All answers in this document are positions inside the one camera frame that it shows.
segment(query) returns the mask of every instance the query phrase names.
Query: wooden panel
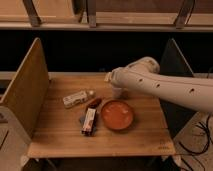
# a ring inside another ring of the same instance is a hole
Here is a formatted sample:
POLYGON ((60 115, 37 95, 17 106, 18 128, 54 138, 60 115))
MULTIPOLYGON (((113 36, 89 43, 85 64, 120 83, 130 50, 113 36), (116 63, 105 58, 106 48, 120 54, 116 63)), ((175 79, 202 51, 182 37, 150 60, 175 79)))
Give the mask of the wooden panel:
POLYGON ((113 99, 111 86, 104 75, 64 76, 53 78, 49 86, 28 156, 94 157, 143 156, 174 154, 163 112, 157 98, 136 92, 125 92, 125 99, 134 108, 133 124, 125 131, 108 130, 100 116, 92 137, 81 134, 79 118, 90 101, 65 109, 62 98, 80 90, 93 89, 103 99, 98 107, 113 99))
POLYGON ((83 12, 82 5, 75 14, 71 0, 33 0, 33 3, 43 22, 78 22, 83 12))
MULTIPOLYGON (((72 0, 33 0, 42 22, 78 22, 83 13, 83 1, 76 3, 74 13, 72 0)), ((0 0, 0 21, 29 21, 22 0, 0 0)))
POLYGON ((28 21, 22 0, 0 0, 0 21, 28 21))
POLYGON ((0 101, 0 112, 24 140, 25 131, 29 137, 33 133, 48 85, 43 49, 37 38, 0 101))

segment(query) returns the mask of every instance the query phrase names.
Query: cable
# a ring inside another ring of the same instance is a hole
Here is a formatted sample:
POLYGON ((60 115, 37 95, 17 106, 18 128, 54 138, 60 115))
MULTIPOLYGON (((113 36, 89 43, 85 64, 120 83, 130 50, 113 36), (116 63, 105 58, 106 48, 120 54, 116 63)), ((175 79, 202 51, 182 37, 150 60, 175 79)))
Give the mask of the cable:
POLYGON ((205 166, 203 165, 203 163, 200 160, 198 160, 197 157, 195 157, 195 156, 192 156, 192 157, 201 165, 201 167, 205 171, 206 169, 205 169, 205 166))
POLYGON ((192 167, 189 165, 189 163, 186 162, 183 158, 181 158, 181 161, 190 169, 190 171, 194 171, 192 167))
POLYGON ((179 141, 179 145, 186 151, 188 152, 188 154, 185 155, 189 155, 192 156, 194 158, 194 160, 196 160, 200 166, 203 168, 203 170, 205 171, 205 166, 202 164, 202 162, 200 160, 198 160, 195 156, 197 155, 201 155, 203 153, 205 153, 210 146, 210 142, 213 144, 212 138, 211 138, 211 132, 210 132, 210 128, 209 128, 209 120, 211 118, 211 115, 208 115, 206 122, 202 123, 199 122, 198 125, 196 125, 196 127, 202 129, 205 132, 206 138, 207 138, 207 142, 204 145, 203 149, 201 151, 192 151, 191 149, 187 148, 185 145, 183 145, 182 142, 179 141))
POLYGON ((203 149, 201 151, 192 151, 191 149, 187 148, 181 141, 179 141, 179 145, 187 151, 189 154, 192 155, 201 155, 205 153, 209 149, 210 142, 212 142, 211 135, 210 135, 210 130, 209 130, 209 120, 211 116, 209 115, 208 118, 206 119, 206 125, 203 123, 199 122, 200 125, 196 125, 198 128, 201 128, 202 130, 205 131, 207 142, 204 145, 203 149))

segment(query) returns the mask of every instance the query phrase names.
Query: wooden board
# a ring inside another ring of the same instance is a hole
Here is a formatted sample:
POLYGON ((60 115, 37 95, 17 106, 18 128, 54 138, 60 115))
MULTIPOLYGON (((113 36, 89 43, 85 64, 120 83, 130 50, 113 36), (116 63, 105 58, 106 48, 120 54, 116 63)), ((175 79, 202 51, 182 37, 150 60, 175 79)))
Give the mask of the wooden board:
POLYGON ((35 39, 0 101, 0 113, 29 143, 49 85, 40 39, 35 39))
POLYGON ((81 134, 79 118, 90 102, 65 109, 62 98, 80 90, 93 89, 103 99, 98 107, 112 99, 111 86, 104 75, 64 76, 53 78, 44 101, 28 156, 100 157, 174 154, 174 146, 157 98, 126 92, 126 101, 134 108, 133 124, 125 131, 108 130, 100 116, 92 137, 81 134))
MULTIPOLYGON (((173 25, 178 13, 97 12, 99 24, 173 25)), ((187 26, 213 25, 213 14, 192 14, 187 26)))
MULTIPOLYGON (((78 23, 82 17, 83 6, 74 13, 71 0, 33 0, 42 22, 78 23)), ((0 0, 0 21, 29 21, 22 0, 0 0)))

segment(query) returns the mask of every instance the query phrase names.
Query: metal bar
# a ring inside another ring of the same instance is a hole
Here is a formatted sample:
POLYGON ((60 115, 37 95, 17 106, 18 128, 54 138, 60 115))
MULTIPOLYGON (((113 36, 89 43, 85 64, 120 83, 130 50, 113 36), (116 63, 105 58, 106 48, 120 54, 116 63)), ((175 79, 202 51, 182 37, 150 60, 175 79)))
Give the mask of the metal bar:
POLYGON ((40 26, 41 19, 38 16, 38 13, 35 9, 33 1, 32 0, 23 0, 23 3, 25 6, 25 9, 27 11, 31 26, 33 26, 33 27, 40 26))
POLYGON ((90 27, 96 27, 96 0, 86 0, 87 21, 90 27))
POLYGON ((181 9, 175 19, 174 25, 177 29, 184 28, 188 23, 191 13, 193 12, 195 6, 195 0, 184 0, 181 9))

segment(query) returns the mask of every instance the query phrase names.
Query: dark floor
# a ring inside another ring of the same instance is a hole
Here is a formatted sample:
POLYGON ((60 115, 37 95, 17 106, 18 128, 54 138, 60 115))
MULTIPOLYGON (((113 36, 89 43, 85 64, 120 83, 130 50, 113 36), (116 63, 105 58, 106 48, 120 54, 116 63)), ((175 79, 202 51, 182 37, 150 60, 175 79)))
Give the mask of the dark floor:
MULTIPOLYGON (((113 157, 113 158, 80 158, 60 159, 58 171, 158 171, 160 161, 151 162, 151 157, 113 157)), ((52 171, 45 164, 43 171, 52 171)))

